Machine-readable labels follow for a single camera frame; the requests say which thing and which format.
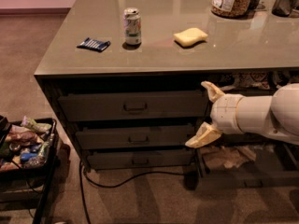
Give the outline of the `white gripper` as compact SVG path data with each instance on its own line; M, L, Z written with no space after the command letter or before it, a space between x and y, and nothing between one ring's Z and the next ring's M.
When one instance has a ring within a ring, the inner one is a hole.
M203 122L196 135L189 139L185 145L187 147L199 148L216 141L221 137L222 133L243 134L238 127L236 111L238 103L244 96L240 94L225 94L210 81L203 81L201 85L206 89L208 99L214 103L210 117L215 127Z

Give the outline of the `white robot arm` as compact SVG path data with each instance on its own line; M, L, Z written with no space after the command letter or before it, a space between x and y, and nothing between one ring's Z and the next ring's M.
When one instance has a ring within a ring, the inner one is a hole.
M213 103L211 123L203 122L187 147L206 146L223 134L256 133L263 137L299 145L299 84L279 88L273 95L244 96L224 93L209 81L207 89Z

